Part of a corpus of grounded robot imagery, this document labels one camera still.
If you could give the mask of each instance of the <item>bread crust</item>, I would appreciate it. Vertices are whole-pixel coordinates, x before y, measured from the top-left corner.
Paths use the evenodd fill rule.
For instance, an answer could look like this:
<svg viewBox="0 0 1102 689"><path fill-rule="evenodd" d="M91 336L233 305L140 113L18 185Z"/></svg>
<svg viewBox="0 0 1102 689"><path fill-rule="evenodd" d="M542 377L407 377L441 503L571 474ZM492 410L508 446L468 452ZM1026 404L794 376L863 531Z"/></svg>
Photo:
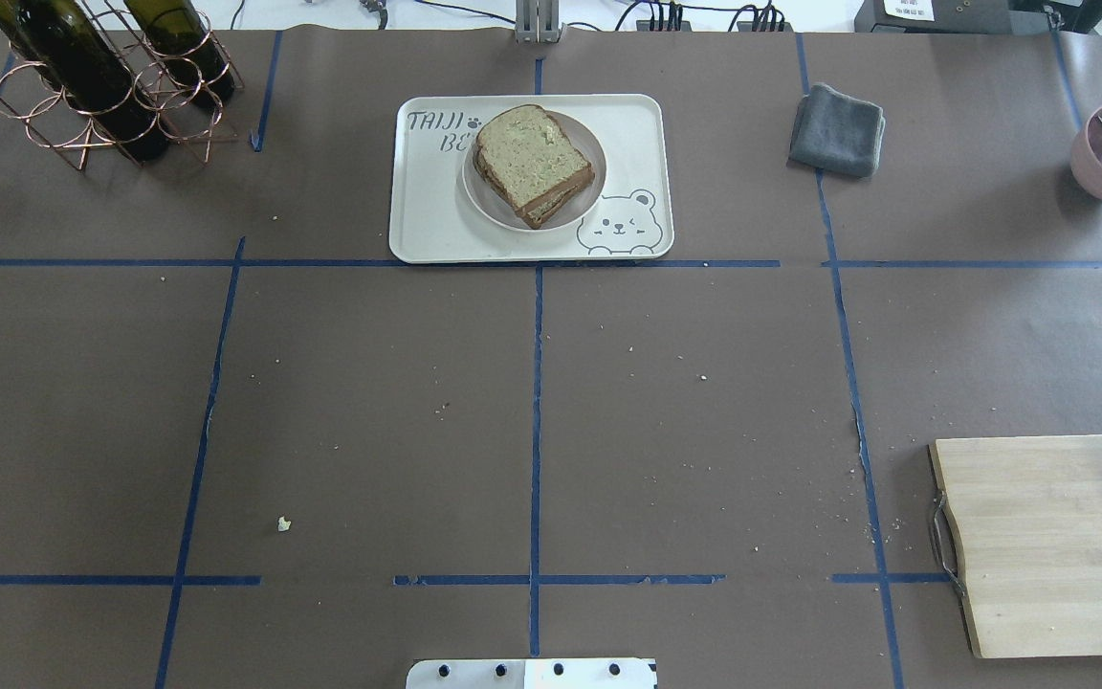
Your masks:
<svg viewBox="0 0 1102 689"><path fill-rule="evenodd" d="M516 108L509 108L508 110L504 110L504 112L511 112L511 110L516 110L518 108L538 108L539 110L542 111L542 114L545 114L547 117L552 122L554 122L554 126L557 127L557 129L560 130L560 134L564 137L564 140L568 140L569 144L572 143L572 140L569 139L569 132L564 131L563 125L560 123L560 120L557 120L554 115L548 112L548 110L545 108L542 108L541 105L533 105L533 104L517 105ZM496 115L496 118L501 117L504 112ZM473 155L475 170L478 171L478 175L487 180L487 184L489 184L489 186L493 187L496 193L498 193L499 197L501 197L501 200L504 200L504 202L506 202L506 204L508 204L509 207L512 208L512 213L516 213L517 216L521 219L521 222L528 224L530 228L532 229L541 228L542 224L545 223L548 218L550 218L551 215L555 213L555 211L563 208L563 205L568 204L568 202L572 200L573 196L576 196L576 194L580 193L585 186L587 186L591 182L594 182L594 164L590 161L590 158L585 158L584 153L582 153L581 158L584 158L585 161L585 166L583 166L583 169L576 171L576 173L568 175L568 177L565 177L563 182L561 182L560 184L555 184L551 189L548 189L547 192L540 193L540 195L534 197L534 200L530 201L529 204L525 204L523 206L518 206L516 202L512 201L512 196L509 195L509 193L504 190L501 184L499 184L494 171L490 169L490 165L488 165L487 161L485 160L484 153L486 151L486 146L484 146L483 143L483 132L487 129L489 123L490 122L487 122L486 126L482 128L482 130L478 130L478 136L475 137L474 155ZM576 149L576 152L581 153L581 149L577 149L576 146L573 146L573 149ZM537 222L537 219L530 217L530 211L533 211L534 208L538 208L539 206L547 204L548 201L554 200L555 196L560 196L560 198L555 202L554 207L548 211L547 214L542 215L541 222Z"/></svg>

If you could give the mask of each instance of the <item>bread slice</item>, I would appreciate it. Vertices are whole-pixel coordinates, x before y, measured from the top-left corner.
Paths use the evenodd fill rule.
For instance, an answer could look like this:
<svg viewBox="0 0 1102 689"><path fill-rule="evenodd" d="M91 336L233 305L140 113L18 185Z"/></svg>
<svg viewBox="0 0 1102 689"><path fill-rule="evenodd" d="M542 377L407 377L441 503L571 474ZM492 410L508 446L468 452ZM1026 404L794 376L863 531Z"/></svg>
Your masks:
<svg viewBox="0 0 1102 689"><path fill-rule="evenodd" d="M538 105L518 105L485 123L474 165L533 229L594 180L594 165Z"/></svg>

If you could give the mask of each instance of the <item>round plate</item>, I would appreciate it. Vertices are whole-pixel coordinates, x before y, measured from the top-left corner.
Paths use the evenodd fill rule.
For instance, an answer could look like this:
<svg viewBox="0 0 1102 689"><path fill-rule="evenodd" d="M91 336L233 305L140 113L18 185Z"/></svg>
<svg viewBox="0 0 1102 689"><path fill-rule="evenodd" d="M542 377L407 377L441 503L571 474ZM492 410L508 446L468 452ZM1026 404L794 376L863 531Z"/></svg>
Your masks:
<svg viewBox="0 0 1102 689"><path fill-rule="evenodd" d="M495 189L490 187L490 184L487 184L487 180L478 174L478 171L474 166L475 149L472 148L462 163L462 183L465 186L465 191L467 191L468 198L475 208L478 209L478 213L486 215L487 218L498 224L498 226L511 230L530 233L552 232L570 226L570 224L579 222L583 215L590 213L590 209L594 207L594 204L598 202L598 196L603 193L603 183L606 182L606 154L603 153L603 144L598 143L598 138L586 126L570 118L569 115L551 112L551 110L548 110L548 115L551 115L555 121L560 122L560 127L563 127L564 133L569 136L569 141L573 146L576 146L577 151L581 151L585 160L594 165L594 182L591 182L590 186L586 186L584 191L573 196L568 204L563 205L563 208L555 211L541 228L530 229L528 224L517 217L516 213L512 213L512 207L508 205L508 202L504 201L499 196L499 193L496 193Z"/></svg>

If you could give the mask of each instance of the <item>white floor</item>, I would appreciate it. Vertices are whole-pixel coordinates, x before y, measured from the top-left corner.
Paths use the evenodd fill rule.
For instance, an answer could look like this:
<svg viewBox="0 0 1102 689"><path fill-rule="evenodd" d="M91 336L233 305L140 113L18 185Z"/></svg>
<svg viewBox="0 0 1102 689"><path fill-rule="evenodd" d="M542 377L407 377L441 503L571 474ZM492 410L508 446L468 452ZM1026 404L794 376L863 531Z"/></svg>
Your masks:
<svg viewBox="0 0 1102 689"><path fill-rule="evenodd" d="M96 8L105 0L86 0ZM501 17L511 18L515 13L516 0L439 0L443 3L462 4L467 8L486 10ZM214 28L227 28L236 12L240 0L195 0L195 6L210 18ZM688 0L696 6L712 8L741 8L741 0ZM617 19L627 8L627 1L620 0L561 0L560 19L562 22L591 22L594 25L613 30ZM777 8L785 13L799 31L849 32L852 31L853 14L861 7L861 0L777 0ZM388 0L390 30L412 30L412 28L477 28L485 25L504 25L490 18L472 18L466 12L442 10L430 6L415 3L414 0ZM635 29L635 20L647 18L648 10L638 8L628 14L624 22L625 30ZM710 12L703 10L687 10L683 18L692 23L695 31L725 31L734 18L732 12ZM359 0L244 0L244 8L236 21L237 28L289 28L312 23L335 28L375 28L375 14L370 14L359 6ZM1102 23L1098 26L1102 33Z"/></svg>

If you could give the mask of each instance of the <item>white sticker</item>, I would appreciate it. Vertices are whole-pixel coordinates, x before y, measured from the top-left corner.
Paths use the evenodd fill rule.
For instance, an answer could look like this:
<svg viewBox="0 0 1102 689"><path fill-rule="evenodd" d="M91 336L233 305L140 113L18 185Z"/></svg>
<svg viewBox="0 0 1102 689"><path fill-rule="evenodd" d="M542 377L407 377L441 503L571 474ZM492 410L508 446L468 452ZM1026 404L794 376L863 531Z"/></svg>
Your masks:
<svg viewBox="0 0 1102 689"><path fill-rule="evenodd" d="M932 0L883 0L883 9L893 18L932 22Z"/></svg>

